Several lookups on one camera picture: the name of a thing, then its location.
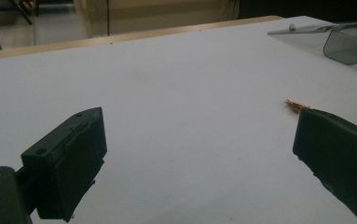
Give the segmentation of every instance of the dark green plastic part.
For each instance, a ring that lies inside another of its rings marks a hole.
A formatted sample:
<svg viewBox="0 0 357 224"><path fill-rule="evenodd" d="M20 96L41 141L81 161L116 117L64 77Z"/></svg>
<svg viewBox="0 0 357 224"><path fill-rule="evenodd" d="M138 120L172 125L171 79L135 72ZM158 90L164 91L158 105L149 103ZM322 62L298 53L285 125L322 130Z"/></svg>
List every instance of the dark green plastic part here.
<svg viewBox="0 0 357 224"><path fill-rule="evenodd" d="M0 223L32 223L26 213L15 171L0 166Z"/></svg>
<svg viewBox="0 0 357 224"><path fill-rule="evenodd" d="M357 216L357 126L324 111L304 109L294 153Z"/></svg>
<svg viewBox="0 0 357 224"><path fill-rule="evenodd" d="M36 188L41 218L69 221L103 165L106 142L100 107L73 115L21 154Z"/></svg>

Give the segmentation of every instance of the table surface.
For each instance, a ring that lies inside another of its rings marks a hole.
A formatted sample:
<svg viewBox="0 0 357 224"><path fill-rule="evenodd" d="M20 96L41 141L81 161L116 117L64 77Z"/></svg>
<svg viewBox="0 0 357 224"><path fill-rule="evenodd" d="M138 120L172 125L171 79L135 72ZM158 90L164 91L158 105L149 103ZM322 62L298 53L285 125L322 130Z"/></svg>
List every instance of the table surface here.
<svg viewBox="0 0 357 224"><path fill-rule="evenodd" d="M292 152L292 98L357 124L357 65L308 17L0 59L0 165L103 108L108 153L70 223L357 223ZM34 223L62 223L39 220Z"/></svg>
<svg viewBox="0 0 357 224"><path fill-rule="evenodd" d="M262 22L262 21L275 21L280 19L282 19L282 17L265 16L265 17L257 17L257 18L250 18L250 19L236 20L236 21L221 21L221 22L207 23L207 24L200 24L200 25L173 27L168 29L151 30L146 32L137 32L137 33L124 34L124 35L111 35L105 37L82 39L77 41L61 42L61 43L48 44L48 45L31 46L25 48L1 49L0 58L51 51L57 49L72 49L72 48L86 47L92 45L116 43L121 41L143 39L143 38L149 38L149 37L155 37L161 35L175 35L185 32L194 32L194 31L208 30L208 29L214 29L219 27L251 24L251 23Z"/></svg>

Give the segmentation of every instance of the wooden table edge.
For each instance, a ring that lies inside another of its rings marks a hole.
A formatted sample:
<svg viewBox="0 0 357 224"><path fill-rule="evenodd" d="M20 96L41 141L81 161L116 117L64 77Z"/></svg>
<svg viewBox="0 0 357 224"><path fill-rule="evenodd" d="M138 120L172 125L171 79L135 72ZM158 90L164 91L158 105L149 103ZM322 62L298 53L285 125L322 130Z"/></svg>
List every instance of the wooden table edge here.
<svg viewBox="0 0 357 224"><path fill-rule="evenodd" d="M235 21L220 21L220 22L206 23L200 25L190 25L190 26L183 26L183 27L160 29L160 30L151 30L151 31L130 33L124 35L111 35L105 37L82 39L82 40L54 43L54 44L47 44L47 45L30 46L30 47L17 48L17 49L0 49L0 59L25 55L25 54L57 50L57 49L80 48L80 47L86 47L92 45L109 44L109 43L149 38L155 36L174 35L174 34L180 34L185 32L208 30L213 28L228 27L228 26L243 25L243 24L252 24L252 23L263 22L263 21L275 21L281 19L283 18L279 16L265 16L265 17L256 17L256 18L235 20Z"/></svg>

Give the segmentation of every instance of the floor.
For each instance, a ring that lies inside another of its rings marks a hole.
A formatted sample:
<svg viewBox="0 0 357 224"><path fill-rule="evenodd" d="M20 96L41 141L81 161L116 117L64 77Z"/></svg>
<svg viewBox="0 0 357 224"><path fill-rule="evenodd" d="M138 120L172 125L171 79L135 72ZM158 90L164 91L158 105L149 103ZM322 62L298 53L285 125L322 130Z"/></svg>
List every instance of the floor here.
<svg viewBox="0 0 357 224"><path fill-rule="evenodd" d="M3 49L86 38L73 4L41 6L29 25L19 12L0 12L0 44Z"/></svg>

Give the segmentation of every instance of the small gold pin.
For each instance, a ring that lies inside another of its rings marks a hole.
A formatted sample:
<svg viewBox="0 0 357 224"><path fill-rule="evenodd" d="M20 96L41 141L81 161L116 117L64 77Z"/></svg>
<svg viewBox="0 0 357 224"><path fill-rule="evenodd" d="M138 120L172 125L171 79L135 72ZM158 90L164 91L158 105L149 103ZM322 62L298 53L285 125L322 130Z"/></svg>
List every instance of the small gold pin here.
<svg viewBox="0 0 357 224"><path fill-rule="evenodd" d="M293 100L290 100L290 99L287 99L286 100L286 104L288 104L290 107L293 108L293 110L300 114L301 111L304 109L304 108L308 108L308 109L313 109L313 107L309 106L309 105L303 105L303 104L300 104L298 102L295 102Z"/></svg>

